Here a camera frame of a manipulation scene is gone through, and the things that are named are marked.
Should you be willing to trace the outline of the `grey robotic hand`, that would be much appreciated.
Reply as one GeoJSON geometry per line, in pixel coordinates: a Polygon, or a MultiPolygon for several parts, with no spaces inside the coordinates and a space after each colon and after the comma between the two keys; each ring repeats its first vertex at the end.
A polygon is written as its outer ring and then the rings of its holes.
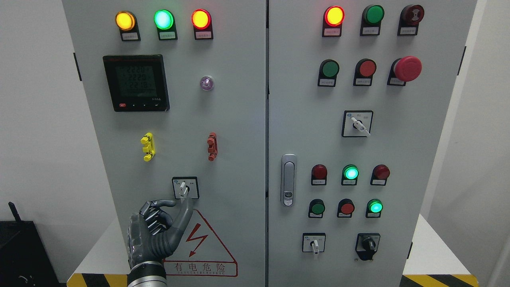
{"type": "Polygon", "coordinates": [[[128,229],[129,266],[148,261],[161,262],[171,256],[190,222],[195,200],[185,198],[180,201],[180,212],[173,220],[161,207],[174,207],[178,201],[146,201],[139,212],[132,214],[128,229]]]}

